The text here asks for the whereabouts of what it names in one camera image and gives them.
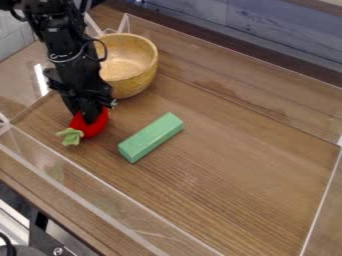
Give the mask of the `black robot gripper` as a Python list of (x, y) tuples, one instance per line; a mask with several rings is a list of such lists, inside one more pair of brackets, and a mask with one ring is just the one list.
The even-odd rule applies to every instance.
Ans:
[(116, 105), (112, 87), (98, 74), (105, 58), (49, 56), (48, 60), (54, 65), (42, 72), (49, 88), (58, 92), (69, 112), (81, 112), (85, 123), (92, 124), (102, 106), (112, 108)]

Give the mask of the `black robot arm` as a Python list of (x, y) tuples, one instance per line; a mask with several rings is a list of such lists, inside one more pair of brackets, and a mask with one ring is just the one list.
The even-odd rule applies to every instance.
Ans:
[(49, 88), (58, 92), (72, 113), (86, 124), (98, 119), (116, 99), (112, 87), (100, 77), (100, 63), (106, 60), (105, 44), (85, 32), (84, 14), (96, 2), (80, 0), (0, 0), (0, 10), (26, 22), (46, 48), (53, 65), (42, 71)]

